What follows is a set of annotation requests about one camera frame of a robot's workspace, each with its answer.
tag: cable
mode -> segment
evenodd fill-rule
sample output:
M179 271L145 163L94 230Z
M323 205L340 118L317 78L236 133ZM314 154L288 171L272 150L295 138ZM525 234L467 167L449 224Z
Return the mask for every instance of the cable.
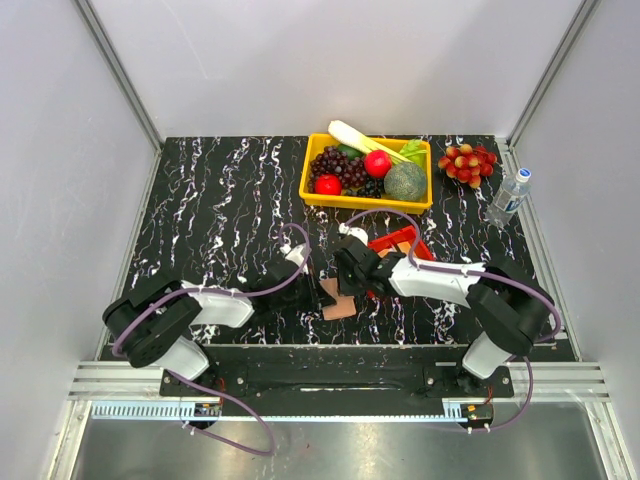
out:
M472 275L472 276L475 276L475 277L487 278L489 280L494 280L494 281L497 281L497 282L504 283L505 285L509 285L509 286L518 288L518 289L522 290L524 293L526 293L527 295L529 295L531 297L534 297L537 300L540 300L544 304L544 306L549 309L549 312L551 312L551 314L553 315L553 318L555 319L556 324L555 324L553 330L551 331L551 333L548 334L548 335L544 335L544 336L540 337L537 340L538 342L545 342L547 340L552 339L562 329L562 317L560 316L560 312L555 307L555 305L553 303L551 303L547 297L542 295L537 290L534 290L533 288L529 287L528 285L525 285L523 283L517 282L515 280L511 280L510 278L506 278L506 277L503 277L501 275L496 275L495 273L479 272L479 271L476 271L476 270L468 270L466 272L463 272L462 270L460 270L458 268L455 268L455 267L438 267L438 266L435 266L435 265L426 265L426 264L418 265L418 263L416 262L416 259L414 257L414 252L416 250L416 247L418 246L418 243L420 243L420 228L418 227L418 224L416 223L416 221L413 218L411 218L409 215L404 213L404 212L399 212L398 210L394 210L392 208L376 208L376 209L373 209L373 210L365 210L364 212L361 212L361 213L358 213L357 215L354 215L349 220L347 220L344 224L348 226L351 223L353 223L354 221L358 220L359 218L362 218L365 215L368 215L370 213L376 213L376 212L394 213L396 215L399 215L399 216L405 218L406 220L408 220L411 223L411 225L413 226L413 228L415 228L415 230L416 230L416 238L413 241L413 244L411 245L411 249L409 250L409 254L407 255L409 263L411 265L413 265L414 267L416 267L416 268L418 268L420 270L428 270L428 271L437 272L437 273L458 273L460 275L465 275L465 276L466 275Z
M527 371L529 372L529 390L527 390L527 396L524 399L522 408L518 410L518 413L516 413L513 417L511 417L506 422L501 423L500 425L496 425L495 427L491 427L491 430L503 430L507 427L510 427L511 425L516 423L520 419L520 417L522 417L522 415L524 415L524 412L526 412L529 409L529 406L531 405L531 397L533 396L533 368L531 367L531 362L529 361L528 357L522 357L522 359L524 360L524 363L527 365ZM487 430L478 430L478 431L488 433Z
M309 260L309 256L311 255L311 243L309 242L309 235L307 235L307 232L305 232L300 225L296 223L286 223L280 228L280 231L278 232L278 241L280 242L280 245L285 244L283 232L286 228L294 228L298 230L304 237L304 243L307 248L306 248L306 252L305 252L302 263L298 266L297 270L293 273L293 275L291 275L284 282L280 283L279 285L276 285L275 287L267 288L259 292L231 292L229 290L224 290L222 288L217 288L217 287L189 287L189 288L181 288L180 290L176 290L174 292L168 293L167 295L162 297L160 300L150 305L133 322L131 322L131 325L129 325L127 328L124 329L124 331L113 343L113 347L111 348L111 352L113 353L113 355L116 357L124 357L124 355L122 354L122 344L127 340L129 335L131 335L131 332L133 332L138 327L138 325L140 325L147 318L149 318L151 314L155 313L155 311L158 308L160 308L161 306L163 306L165 303L169 302L173 298L179 297L180 295L185 295L189 293L208 293L208 294L226 295L229 297L252 298L252 297L260 297L262 295L269 295L271 293L277 292L278 290L282 290L284 287L289 285L298 277L298 275L300 275L300 273L302 273L302 270L307 264L307 261ZM207 437L213 438L222 443L226 443L227 445L238 448L244 452L251 453L253 455L272 456L275 454L276 441L275 441L275 437L273 436L273 432L271 431L271 428L269 428L269 425L267 425L266 422L262 419L262 417L260 417L258 413L256 413L251 407L249 407L249 405L244 403L242 400L239 400L229 394L219 392L217 390L213 390L213 389L204 387L202 385L198 385L197 383L192 382L191 380L188 380L183 376L175 372L172 372L170 370L169 370L169 373L171 373L171 375L176 377L185 385L190 386L191 388L195 388L196 390L200 390L201 392L207 393L209 395L214 395L214 396L229 400L235 403L236 405L240 406L241 408L243 408L245 411L247 411L247 413L249 413L253 418L255 418L258 421L258 423L262 426L267 436L269 437L269 450L256 450L254 448L247 447L246 445L242 445L240 443L234 442L233 440L229 440L228 438L221 437L220 435L216 435L215 433L207 432L205 430L202 430L196 427L192 427L193 432L198 432L201 435L205 435Z
M409 249L409 254L407 255L409 263L411 265L413 265L414 267L416 267L416 268L418 268L420 270L429 270L429 271L438 272L438 273L458 273L458 274L461 274L461 275L465 275L465 272L463 272L460 269L453 268L453 267L452 268L437 267L435 265L426 265L426 264L418 265L418 263L416 262L416 260L414 258L414 252L415 252L416 247L418 246L418 243L420 243L420 227L418 227L418 224L416 223L416 221L413 218L411 218L409 215L407 215L404 212L400 212L400 211L394 210L392 208L376 208L376 209L373 209L373 210L365 210L364 212L360 212L357 215L354 215L349 220L347 220L344 224L349 226L350 224L352 224L353 222L355 222L359 218L362 218L365 215L369 215L371 213L376 213L376 212L394 213L396 215L399 215L399 216L405 218L406 220L408 220L409 223L411 223L411 225L415 229L416 238L413 241L413 244L411 245L411 248ZM544 295L542 295L537 290L534 290L533 288L531 288L528 285L525 285L523 283L517 282L515 280L511 280L510 278L506 278L506 277L503 277L501 275L496 275L494 273L478 272L478 271L475 271L475 270L469 270L469 271L466 272L466 275L473 275L473 276L477 276L477 277L487 278L489 280L502 282L502 283L504 283L506 285L510 285L512 287L518 288L518 289L522 290L523 292L525 292L527 295L530 295L530 296L536 298L537 300L540 300L549 309L549 311L553 315L553 318L556 321L556 324L555 324L553 330L551 331L551 333L548 334L548 335L544 335L544 336L538 338L538 340L537 340L538 342L545 342L545 341L547 341L549 339L552 339L562 329L562 317L560 316L560 312L555 307L555 305L553 305L553 303L551 303L549 301L549 299L547 299ZM527 370L529 371L529 391L527 392L527 397L526 397L526 399L524 401L524 404L522 405L522 408L518 411L518 413L516 415L514 415L513 418L511 418L510 420L506 421L505 423L503 423L501 425L497 425L496 427L493 427L492 430L502 430L503 428L506 428L506 427L508 427L510 425L513 425L513 423L516 422L524 414L524 412L529 408L529 405L531 403L531 396L533 395L533 369L531 368L531 363L529 362L529 359L527 357L523 357L523 358L524 358L524 362L527 364Z
M260 290L259 292L232 292L230 290L225 290L223 288L218 288L218 287L188 287L188 288L181 288L180 290L175 290L171 293L168 293L164 297L162 297L156 303L150 305L133 322L131 322L131 325L125 328L124 331L113 343L113 347L111 347L111 353L113 353L113 355L116 357L124 357L124 355L122 354L122 344L129 337L131 332L133 332L138 327L138 325L140 325L147 318L149 318L151 314L155 313L155 311L158 308L162 307L169 300L172 300L181 295L188 294L188 293L209 293L209 294L225 295L227 297L253 298L253 297L261 297L263 295L269 295L270 293L274 293L274 292L277 292L278 290L282 290L284 287L289 285L298 277L298 275L300 275L300 273L302 273L302 270L307 264L307 261L309 260L309 256L311 255L311 244L309 242L309 235L307 235L307 232L305 232L300 225L298 225L297 223L286 223L280 228L280 231L278 232L278 240L280 241L280 245L284 245L285 243L282 234L284 229L287 227L295 228L302 234L302 236L304 237L304 242L305 242L305 245L307 246L307 249L305 252L304 259L302 263L300 263L300 265L298 266L298 269L293 273L293 275L287 278L284 282L282 282L279 285L276 285L275 287L267 288L265 290Z
M489 395L487 396L487 399L482 403L482 405L488 405L489 403L491 403L492 399L493 399L493 387L489 385Z
M175 372L172 372L171 370L169 370L169 373L171 375L173 375L174 377L176 377L178 380L180 380L182 383L184 383L185 385L190 386L191 388L195 388L198 389L204 393L208 393L209 395L214 395L217 397L221 397L224 398L226 400L229 400L230 402L235 403L236 405L238 405L239 407L242 407L244 410L247 411L247 413L249 413L253 418L255 418L258 423L262 426L262 428L264 429L264 431L267 433L267 436L269 437L269 450L256 450L255 448L251 448L251 447L247 447L246 445L242 445L241 443L238 442L234 442L233 440L229 440L228 438L222 437L220 435L216 435L215 433L211 433L211 432L207 432L206 430L202 430L200 428L196 428L196 427L191 427L192 431L194 432L198 432L200 435L204 435L206 437L209 438L213 438L214 440L218 440L222 443L226 443L227 445L230 445L232 447L235 447L239 450L242 450L243 452L247 452L250 453L252 455L260 455L262 457L270 457L272 455L274 455L276 453L276 439L273 435L273 431L271 430L271 428L269 428L269 425L267 425L267 423L262 419L262 417L260 415L258 415L258 413L253 410L249 405L247 405L246 403L244 403L242 400L233 397L227 393L224 392L219 392L218 390L213 390L211 388L207 388L207 387L203 387L202 385L198 385L195 382L192 382L191 380L188 380L186 378L184 378L182 375L179 375Z

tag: metal floor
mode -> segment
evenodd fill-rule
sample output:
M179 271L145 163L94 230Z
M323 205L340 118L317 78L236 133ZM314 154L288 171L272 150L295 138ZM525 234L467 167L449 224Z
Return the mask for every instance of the metal floor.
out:
M497 405L499 418L514 405ZM442 431L445 424L273 424L278 451L260 458L214 440L193 437L179 424L90 420L76 480L225 479L605 479L603 465L578 404L536 404L509 428L491 434ZM217 433L256 447L253 422L220 422Z

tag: wooden block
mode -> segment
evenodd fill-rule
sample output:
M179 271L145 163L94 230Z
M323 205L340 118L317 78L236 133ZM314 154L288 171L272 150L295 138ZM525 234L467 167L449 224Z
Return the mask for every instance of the wooden block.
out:
M409 254L409 250L411 250L411 244L409 242L402 242L398 244L398 250L402 253Z
M338 279L327 278L320 280L320 285L329 295L336 300L336 304L322 309L325 320L337 320L339 318L350 317L356 314L356 304L353 297L345 297L338 294Z

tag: red plastic container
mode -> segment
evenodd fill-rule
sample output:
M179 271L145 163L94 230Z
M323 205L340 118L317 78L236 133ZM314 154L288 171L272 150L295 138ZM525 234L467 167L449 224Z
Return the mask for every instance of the red plastic container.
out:
M413 245L415 239L416 230L412 226L409 226L400 230L396 230L395 232L390 233L389 235L385 235L384 237L371 240L367 246L375 252L379 253L386 249L396 250L398 244L404 242L408 242L410 245ZM422 260L435 261L434 256L431 254L422 240L420 240L420 243L418 243L418 246L416 247L415 256L421 258Z

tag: red tomato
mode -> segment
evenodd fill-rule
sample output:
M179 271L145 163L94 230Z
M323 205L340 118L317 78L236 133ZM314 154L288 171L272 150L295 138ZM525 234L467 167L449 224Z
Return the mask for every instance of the red tomato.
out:
M342 184L340 179L335 175L322 175L316 180L315 192L320 195L340 195L342 192Z
M364 169L374 178L384 178L391 165L391 157L382 150L374 150L364 159Z

